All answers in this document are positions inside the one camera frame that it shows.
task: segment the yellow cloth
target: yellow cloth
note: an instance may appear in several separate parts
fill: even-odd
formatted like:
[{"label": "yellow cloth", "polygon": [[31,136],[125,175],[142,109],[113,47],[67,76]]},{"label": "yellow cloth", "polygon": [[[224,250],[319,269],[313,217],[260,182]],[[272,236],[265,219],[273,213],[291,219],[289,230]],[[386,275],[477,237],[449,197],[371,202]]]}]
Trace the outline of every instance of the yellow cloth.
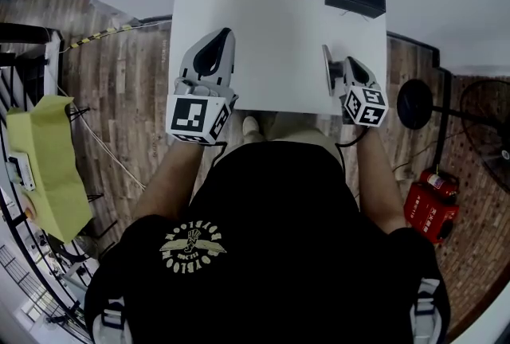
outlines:
[{"label": "yellow cloth", "polygon": [[21,190],[36,210],[33,221],[65,243],[92,218],[65,114],[65,106],[72,101],[63,96],[44,96],[32,111],[13,108],[7,114],[10,150],[29,156],[36,188]]}]

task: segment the forearm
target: forearm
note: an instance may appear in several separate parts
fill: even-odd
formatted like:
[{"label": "forearm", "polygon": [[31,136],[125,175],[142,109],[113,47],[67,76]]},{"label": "forearm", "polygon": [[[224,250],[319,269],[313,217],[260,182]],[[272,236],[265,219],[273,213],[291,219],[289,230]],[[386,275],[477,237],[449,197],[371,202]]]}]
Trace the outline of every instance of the forearm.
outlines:
[{"label": "forearm", "polygon": [[156,214],[177,220],[190,204],[203,151],[204,147],[198,144],[174,141],[143,191],[135,219]]},{"label": "forearm", "polygon": [[362,212],[385,233],[406,227],[403,201],[376,128],[357,143]]}]

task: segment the black t-shirt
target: black t-shirt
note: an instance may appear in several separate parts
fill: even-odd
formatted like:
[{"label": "black t-shirt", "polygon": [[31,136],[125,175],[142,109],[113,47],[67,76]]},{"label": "black t-shirt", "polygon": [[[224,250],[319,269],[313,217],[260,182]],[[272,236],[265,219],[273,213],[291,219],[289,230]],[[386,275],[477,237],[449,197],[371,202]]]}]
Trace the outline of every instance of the black t-shirt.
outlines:
[{"label": "black t-shirt", "polygon": [[211,171],[179,223],[131,225],[94,275],[89,330],[124,297],[135,343],[273,338],[412,342],[423,278],[444,336],[449,304],[434,248],[362,215],[323,147],[245,145]]}]

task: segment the black fan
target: black fan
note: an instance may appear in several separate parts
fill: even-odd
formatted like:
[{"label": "black fan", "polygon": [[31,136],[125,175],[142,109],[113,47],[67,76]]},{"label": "black fan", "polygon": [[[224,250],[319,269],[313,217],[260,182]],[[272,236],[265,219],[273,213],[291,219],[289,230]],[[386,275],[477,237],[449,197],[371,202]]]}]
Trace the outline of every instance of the black fan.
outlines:
[{"label": "black fan", "polygon": [[421,80],[407,81],[398,93],[398,117],[409,129],[420,129],[432,111],[461,118],[462,128],[492,178],[510,193],[510,82],[479,80],[461,95],[461,110],[434,106],[432,92]]}]

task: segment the person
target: person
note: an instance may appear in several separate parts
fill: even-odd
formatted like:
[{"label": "person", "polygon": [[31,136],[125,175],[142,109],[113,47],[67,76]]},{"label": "person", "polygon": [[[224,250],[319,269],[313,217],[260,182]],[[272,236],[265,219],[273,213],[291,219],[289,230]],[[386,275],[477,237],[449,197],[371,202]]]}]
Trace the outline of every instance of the person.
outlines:
[{"label": "person", "polygon": [[93,276],[90,331],[122,298],[135,343],[444,339],[434,247],[408,228],[377,128],[356,144],[358,209],[332,139],[280,116],[272,141],[247,117],[191,203],[204,147],[173,142]]}]

